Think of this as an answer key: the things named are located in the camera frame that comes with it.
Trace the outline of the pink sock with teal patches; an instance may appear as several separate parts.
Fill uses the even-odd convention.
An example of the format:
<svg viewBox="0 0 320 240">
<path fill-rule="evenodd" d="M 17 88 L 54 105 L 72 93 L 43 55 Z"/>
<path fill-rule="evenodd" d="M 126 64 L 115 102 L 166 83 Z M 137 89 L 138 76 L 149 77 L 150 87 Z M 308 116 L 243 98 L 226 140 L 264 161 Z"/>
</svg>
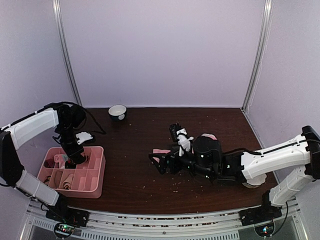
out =
<svg viewBox="0 0 320 240">
<path fill-rule="evenodd" d="M 201 136 L 197 137 L 195 139 L 195 142 L 192 141 L 192 151 L 189 152 L 192 155 L 196 153 L 195 148 L 202 148 L 204 147 L 205 150 L 209 150 L 208 147 L 205 146 L 205 144 L 218 144 L 219 141 L 218 139 L 213 135 L 213 134 L 209 134 L 209 133 L 203 133 Z M 172 154 L 173 156 L 176 154 L 178 157 L 179 156 L 179 145 L 178 145 L 178 150 L 170 150 L 170 149 L 158 149 L 158 148 L 154 148 L 152 150 L 152 154 Z"/>
</svg>

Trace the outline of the brown beige argyle sock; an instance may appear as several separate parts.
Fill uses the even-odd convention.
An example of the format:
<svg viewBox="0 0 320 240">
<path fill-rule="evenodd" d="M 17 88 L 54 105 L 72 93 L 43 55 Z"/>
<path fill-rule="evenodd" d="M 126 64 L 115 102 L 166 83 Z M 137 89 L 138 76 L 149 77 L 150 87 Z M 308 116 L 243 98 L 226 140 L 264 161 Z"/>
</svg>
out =
<svg viewBox="0 0 320 240">
<path fill-rule="evenodd" d="M 64 164 L 65 169 L 75 169 L 77 167 L 77 164 L 74 163 L 72 160 L 67 160 Z"/>
</svg>

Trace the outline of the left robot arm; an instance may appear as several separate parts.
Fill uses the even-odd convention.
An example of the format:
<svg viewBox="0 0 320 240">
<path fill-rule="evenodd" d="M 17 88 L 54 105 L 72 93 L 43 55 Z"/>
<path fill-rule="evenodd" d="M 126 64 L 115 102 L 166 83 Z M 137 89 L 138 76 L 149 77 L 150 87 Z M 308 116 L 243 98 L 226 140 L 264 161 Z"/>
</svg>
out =
<svg viewBox="0 0 320 240">
<path fill-rule="evenodd" d="M 74 167 L 86 161 L 82 144 L 93 139 L 88 132 L 76 133 L 86 118 L 85 110 L 73 102 L 50 103 L 0 130 L 0 177 L 4 186 L 12 187 L 38 200 L 61 222 L 72 218 L 66 198 L 28 173 L 21 164 L 17 150 L 39 134 L 55 129 L 57 140 Z"/>
</svg>

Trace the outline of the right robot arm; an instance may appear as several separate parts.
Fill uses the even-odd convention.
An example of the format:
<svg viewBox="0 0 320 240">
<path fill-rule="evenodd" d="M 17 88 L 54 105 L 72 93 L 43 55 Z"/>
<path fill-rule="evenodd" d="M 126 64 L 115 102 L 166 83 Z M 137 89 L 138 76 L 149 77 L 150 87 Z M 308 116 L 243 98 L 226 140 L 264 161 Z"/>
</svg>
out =
<svg viewBox="0 0 320 240">
<path fill-rule="evenodd" d="M 260 150 L 244 147 L 222 151 L 219 140 L 209 133 L 194 138 L 175 123 L 169 131 L 176 144 L 171 150 L 153 149 L 148 158 L 160 174 L 176 174 L 187 170 L 193 176 L 202 176 L 210 182 L 240 183 L 257 188 L 265 183 L 267 173 L 295 167 L 276 187 L 262 197 L 256 210 L 259 220 L 268 220 L 304 186 L 320 178 L 320 136 L 309 125 L 294 138 Z"/>
</svg>

